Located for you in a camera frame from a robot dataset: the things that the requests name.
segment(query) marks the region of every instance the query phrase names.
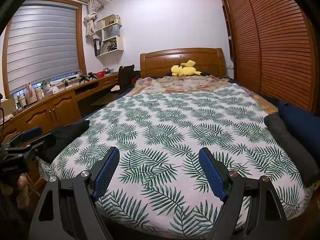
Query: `navy blue pillow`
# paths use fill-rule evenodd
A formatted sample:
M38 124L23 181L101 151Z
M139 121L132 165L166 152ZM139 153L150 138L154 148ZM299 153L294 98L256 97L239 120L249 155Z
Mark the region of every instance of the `navy blue pillow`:
M320 167L320 117L283 101L279 101L278 111L288 131L305 147Z

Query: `red basket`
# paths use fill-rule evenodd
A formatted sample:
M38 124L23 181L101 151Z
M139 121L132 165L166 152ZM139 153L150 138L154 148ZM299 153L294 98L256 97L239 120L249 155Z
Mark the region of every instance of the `red basket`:
M105 71L100 71L100 72L96 73L96 76L97 76L98 78L102 78L102 77L104 77L105 74L106 74Z

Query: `wooden window frame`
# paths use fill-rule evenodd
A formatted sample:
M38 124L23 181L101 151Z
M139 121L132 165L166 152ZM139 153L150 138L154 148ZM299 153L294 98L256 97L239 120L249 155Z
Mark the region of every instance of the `wooden window frame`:
M77 54L78 54L79 68L82 71L82 73L86 75L87 68L85 66L83 39L82 39L82 4L79 2L71 1L71 0L42 0L42 1L61 2L61 3L66 3L66 4L70 4L78 7L78 9L76 10ZM11 22L12 22L12 19L8 22L7 27L5 29L3 49L2 49L2 79L3 79L3 85L4 85L5 98L10 98L8 72L7 72L7 54L8 54L8 39L9 39Z

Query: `window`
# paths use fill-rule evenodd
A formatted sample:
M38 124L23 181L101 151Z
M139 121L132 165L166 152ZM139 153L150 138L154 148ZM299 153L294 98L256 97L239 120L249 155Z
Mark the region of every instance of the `window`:
M63 1L26 0L12 17L4 40L6 97L23 93L27 83L35 88L43 80L55 81L79 71L86 73L82 5Z

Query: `metal screw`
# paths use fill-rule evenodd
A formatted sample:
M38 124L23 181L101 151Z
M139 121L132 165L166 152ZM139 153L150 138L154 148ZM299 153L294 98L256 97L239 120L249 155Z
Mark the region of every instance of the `metal screw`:
M263 176L262 176L262 180L265 181L265 182L268 182L270 179L269 179L268 176L263 175Z
M56 176L52 176L50 177L49 181L50 182L55 182L57 180L57 177Z
M231 177L236 177L236 176L238 176L238 172L236 172L236 171L230 171L230 172L229 172L229 175L230 175Z
M89 175L89 171L82 171L81 172L81 177L86 177Z

